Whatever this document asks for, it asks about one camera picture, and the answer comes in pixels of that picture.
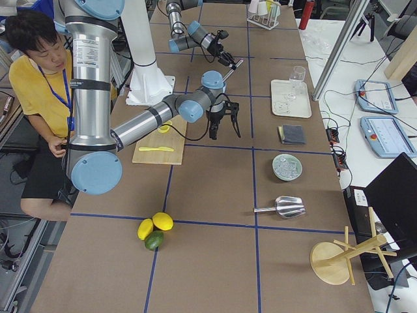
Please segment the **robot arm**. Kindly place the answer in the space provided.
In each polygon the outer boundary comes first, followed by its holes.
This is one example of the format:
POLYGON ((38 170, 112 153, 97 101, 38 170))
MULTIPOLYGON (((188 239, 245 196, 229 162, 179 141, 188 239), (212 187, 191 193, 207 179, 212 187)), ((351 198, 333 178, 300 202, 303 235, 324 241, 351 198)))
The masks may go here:
POLYGON ((226 39, 229 33, 219 29, 216 33, 208 32, 199 22, 192 21, 188 26, 182 22, 182 12, 191 8, 200 7, 203 1, 198 0, 169 0, 166 1, 165 12, 169 18, 171 27, 171 39, 169 49, 173 53, 200 47, 203 52, 208 52, 213 59, 233 70, 237 63, 234 57, 227 51, 220 40, 226 39))
POLYGON ((72 36, 70 88, 75 134, 68 144, 66 173, 87 194, 103 194, 122 177, 117 156, 125 146, 181 116, 193 123, 222 101, 225 77, 204 73, 193 93, 173 94, 175 79, 158 68, 144 1, 55 1, 54 20, 72 36), (122 25, 134 62, 130 97, 145 110, 110 127, 112 42, 122 25))

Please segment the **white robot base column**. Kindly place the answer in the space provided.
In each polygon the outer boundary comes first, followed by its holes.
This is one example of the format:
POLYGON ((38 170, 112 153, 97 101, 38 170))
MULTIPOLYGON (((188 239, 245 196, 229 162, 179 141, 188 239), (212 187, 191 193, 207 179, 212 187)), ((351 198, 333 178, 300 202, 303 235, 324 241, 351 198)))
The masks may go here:
POLYGON ((153 106, 173 92, 175 77, 158 67, 145 1, 126 0, 121 20, 134 63, 126 103, 153 106))

